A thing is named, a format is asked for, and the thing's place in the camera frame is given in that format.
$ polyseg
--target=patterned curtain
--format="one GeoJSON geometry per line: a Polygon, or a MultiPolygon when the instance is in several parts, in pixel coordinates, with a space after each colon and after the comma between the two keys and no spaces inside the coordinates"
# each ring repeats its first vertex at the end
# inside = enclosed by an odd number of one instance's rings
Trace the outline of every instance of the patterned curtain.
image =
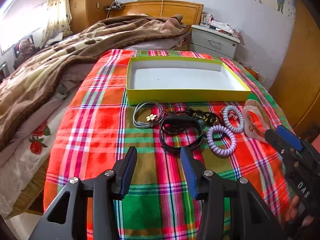
{"type": "Polygon", "coordinates": [[[43,30],[41,48],[58,33],[70,31],[72,20],[69,0],[48,0],[47,11],[49,20],[43,30]]]}

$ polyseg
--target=silver screw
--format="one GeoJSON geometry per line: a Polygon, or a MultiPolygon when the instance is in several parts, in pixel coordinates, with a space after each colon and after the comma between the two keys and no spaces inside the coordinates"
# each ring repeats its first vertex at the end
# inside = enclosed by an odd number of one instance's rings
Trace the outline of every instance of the silver screw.
{"type": "Polygon", "coordinates": [[[204,175],[207,176],[207,177],[210,177],[210,176],[213,175],[213,171],[211,171],[211,170],[205,170],[205,171],[204,171],[204,175]]]}
{"type": "Polygon", "coordinates": [[[76,184],[78,181],[79,181],[79,179],[77,177],[73,177],[73,178],[69,179],[69,182],[71,184],[76,184]]]}
{"type": "Polygon", "coordinates": [[[240,183],[241,183],[241,184],[247,184],[247,183],[248,183],[248,180],[247,180],[245,177],[241,177],[241,178],[240,178],[240,183]]]}
{"type": "Polygon", "coordinates": [[[104,172],[104,175],[106,175],[107,177],[110,177],[110,176],[112,176],[114,173],[115,173],[115,172],[114,172],[113,170],[106,170],[106,171],[104,172]]]}

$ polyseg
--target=yellow box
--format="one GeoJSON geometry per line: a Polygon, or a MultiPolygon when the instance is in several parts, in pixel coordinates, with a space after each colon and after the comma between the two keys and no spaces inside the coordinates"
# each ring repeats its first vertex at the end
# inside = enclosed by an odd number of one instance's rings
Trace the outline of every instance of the yellow box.
{"type": "Polygon", "coordinates": [[[248,86],[222,61],[191,57],[133,57],[127,70],[130,105],[246,101],[248,86]]]}

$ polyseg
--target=nightstand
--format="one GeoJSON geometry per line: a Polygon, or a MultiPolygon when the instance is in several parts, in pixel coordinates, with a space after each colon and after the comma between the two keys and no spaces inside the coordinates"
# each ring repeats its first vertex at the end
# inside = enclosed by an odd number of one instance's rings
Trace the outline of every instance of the nightstand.
{"type": "Polygon", "coordinates": [[[240,40],[236,37],[200,25],[192,25],[189,44],[191,51],[233,60],[239,44],[240,40]]]}

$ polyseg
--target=white drawer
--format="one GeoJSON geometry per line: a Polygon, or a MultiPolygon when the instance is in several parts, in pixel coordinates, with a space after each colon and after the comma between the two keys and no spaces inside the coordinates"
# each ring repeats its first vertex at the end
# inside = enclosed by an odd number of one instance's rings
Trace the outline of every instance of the white drawer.
{"type": "Polygon", "coordinates": [[[214,51],[212,49],[207,49],[205,47],[202,47],[202,46],[199,46],[199,45],[195,45],[195,44],[192,44],[192,43],[189,44],[189,50],[193,51],[193,52],[196,52],[196,53],[204,53],[204,54],[209,54],[210,56],[225,57],[227,59],[233,60],[233,58],[231,58],[229,56],[226,56],[226,55],[224,55],[222,53],[219,53],[219,52],[214,51]]]}
{"type": "Polygon", "coordinates": [[[234,41],[197,29],[192,29],[191,43],[207,49],[212,49],[223,54],[224,57],[229,56],[232,59],[234,58],[238,47],[238,43],[234,41]]]}

